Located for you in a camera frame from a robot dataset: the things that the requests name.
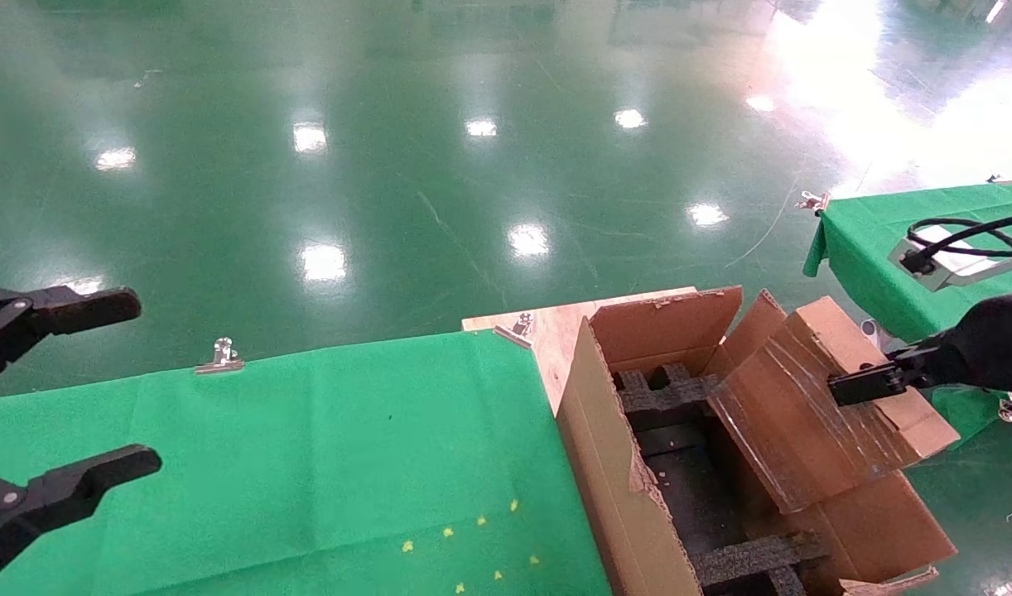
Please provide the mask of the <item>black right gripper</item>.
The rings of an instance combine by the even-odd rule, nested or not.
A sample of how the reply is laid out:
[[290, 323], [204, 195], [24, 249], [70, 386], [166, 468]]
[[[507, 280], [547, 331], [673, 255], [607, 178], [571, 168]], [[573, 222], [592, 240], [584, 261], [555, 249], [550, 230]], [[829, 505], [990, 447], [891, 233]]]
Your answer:
[[928, 388], [933, 379], [1012, 392], [1012, 294], [976, 303], [937, 338], [937, 346], [901, 348], [886, 355], [887, 363], [829, 377], [829, 393], [844, 407]]

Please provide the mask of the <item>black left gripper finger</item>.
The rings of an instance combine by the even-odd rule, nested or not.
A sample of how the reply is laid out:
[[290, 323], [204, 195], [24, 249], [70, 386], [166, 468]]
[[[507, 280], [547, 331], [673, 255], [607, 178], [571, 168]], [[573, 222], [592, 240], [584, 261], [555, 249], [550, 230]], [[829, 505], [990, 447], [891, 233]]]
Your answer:
[[161, 467], [156, 450], [135, 444], [45, 471], [25, 486], [0, 478], [0, 572], [46, 533], [92, 517], [108, 491]]
[[68, 286], [35, 291], [0, 288], [0, 373], [46, 337], [135, 320], [142, 303], [132, 288], [79, 294]]

